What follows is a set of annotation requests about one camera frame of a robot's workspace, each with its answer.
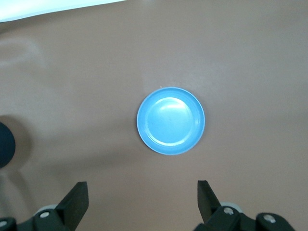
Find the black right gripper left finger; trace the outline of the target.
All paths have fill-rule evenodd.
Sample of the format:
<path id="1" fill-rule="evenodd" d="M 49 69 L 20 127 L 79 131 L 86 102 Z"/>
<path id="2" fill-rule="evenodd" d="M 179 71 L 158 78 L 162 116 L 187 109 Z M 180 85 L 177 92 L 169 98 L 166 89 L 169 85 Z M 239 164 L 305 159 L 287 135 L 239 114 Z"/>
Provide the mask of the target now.
<path id="1" fill-rule="evenodd" d="M 78 182 L 54 209 L 16 225 L 16 231 L 75 231 L 89 207 L 88 185 Z"/>

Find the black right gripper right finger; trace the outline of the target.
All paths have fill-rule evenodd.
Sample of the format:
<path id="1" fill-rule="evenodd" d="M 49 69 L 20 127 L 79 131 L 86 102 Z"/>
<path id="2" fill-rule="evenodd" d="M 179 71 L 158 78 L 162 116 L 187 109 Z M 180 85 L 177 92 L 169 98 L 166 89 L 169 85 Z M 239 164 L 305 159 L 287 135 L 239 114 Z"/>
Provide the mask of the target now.
<path id="1" fill-rule="evenodd" d="M 208 181 L 197 183 L 198 208 L 203 223 L 196 231 L 293 231 L 294 228 L 282 216 L 273 213 L 259 213 L 252 219 L 234 205 L 222 205 Z"/>

